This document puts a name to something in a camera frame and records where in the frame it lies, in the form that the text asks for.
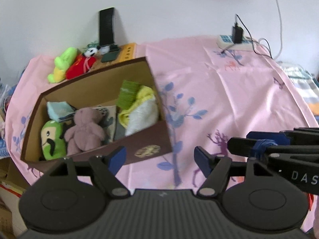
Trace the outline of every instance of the red plush toy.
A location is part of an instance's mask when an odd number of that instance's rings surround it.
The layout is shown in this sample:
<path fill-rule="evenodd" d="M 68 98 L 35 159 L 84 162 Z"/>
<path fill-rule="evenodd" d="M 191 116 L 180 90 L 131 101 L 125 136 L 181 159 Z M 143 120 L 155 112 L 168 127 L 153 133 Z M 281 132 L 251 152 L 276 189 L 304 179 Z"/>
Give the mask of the red plush toy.
<path fill-rule="evenodd" d="M 96 61 L 96 58 L 93 56 L 97 51 L 98 48 L 89 48 L 83 54 L 78 55 L 75 63 L 66 71 L 66 79 L 70 80 L 88 72 Z"/>

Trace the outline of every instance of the neon green plush toy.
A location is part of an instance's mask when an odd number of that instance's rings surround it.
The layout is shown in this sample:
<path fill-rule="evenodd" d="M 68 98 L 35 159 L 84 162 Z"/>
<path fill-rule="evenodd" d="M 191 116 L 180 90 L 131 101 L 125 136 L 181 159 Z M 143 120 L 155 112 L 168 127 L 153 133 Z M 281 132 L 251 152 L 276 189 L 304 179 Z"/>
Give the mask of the neon green plush toy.
<path fill-rule="evenodd" d="M 66 146 L 63 139 L 63 123 L 49 120 L 41 130 L 41 146 L 46 160 L 66 156 Z"/>
<path fill-rule="evenodd" d="M 74 63 L 75 58 L 78 55 L 78 50 L 74 47 L 69 47 L 63 54 L 54 59 L 53 73 L 47 76 L 50 83 L 61 82 L 65 79 L 65 72 Z"/>

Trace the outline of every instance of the gold logo on box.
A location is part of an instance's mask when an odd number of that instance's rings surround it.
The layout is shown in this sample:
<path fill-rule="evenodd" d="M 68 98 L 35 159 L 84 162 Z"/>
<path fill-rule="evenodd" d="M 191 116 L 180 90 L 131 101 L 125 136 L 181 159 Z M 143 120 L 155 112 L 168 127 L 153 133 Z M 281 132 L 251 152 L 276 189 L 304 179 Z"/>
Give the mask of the gold logo on box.
<path fill-rule="evenodd" d="M 159 151 L 160 151 L 160 146 L 150 145 L 150 146 L 145 146 L 145 147 L 137 150 L 134 155 L 136 157 L 139 157 L 139 158 L 144 158 L 144 157 L 148 157 L 148 156 L 153 156 L 153 155 L 159 153 Z"/>

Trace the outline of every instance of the charger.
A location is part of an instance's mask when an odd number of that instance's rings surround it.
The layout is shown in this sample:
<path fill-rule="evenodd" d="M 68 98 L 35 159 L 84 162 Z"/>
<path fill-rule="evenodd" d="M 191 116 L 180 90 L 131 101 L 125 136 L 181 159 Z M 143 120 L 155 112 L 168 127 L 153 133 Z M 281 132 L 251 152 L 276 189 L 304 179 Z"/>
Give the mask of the charger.
<path fill-rule="evenodd" d="M 237 22 L 232 27 L 232 42 L 234 44 L 241 44 L 242 42 L 242 35 L 244 33 L 244 30 L 242 27 L 238 26 Z"/>

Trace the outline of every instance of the white wall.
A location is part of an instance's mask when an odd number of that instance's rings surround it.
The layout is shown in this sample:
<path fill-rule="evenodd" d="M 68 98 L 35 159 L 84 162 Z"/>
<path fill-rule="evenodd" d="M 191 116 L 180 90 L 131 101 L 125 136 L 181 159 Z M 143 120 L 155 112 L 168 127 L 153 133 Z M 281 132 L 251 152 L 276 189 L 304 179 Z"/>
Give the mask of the white wall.
<path fill-rule="evenodd" d="M 279 60 L 319 71 L 319 0 L 279 0 L 284 49 Z M 275 0 L 0 0 L 0 76 L 16 76 L 40 54 L 59 55 L 97 38 L 101 9 L 118 10 L 115 39 L 156 41 L 167 37 L 230 33 L 238 13 L 254 38 L 280 47 Z"/>

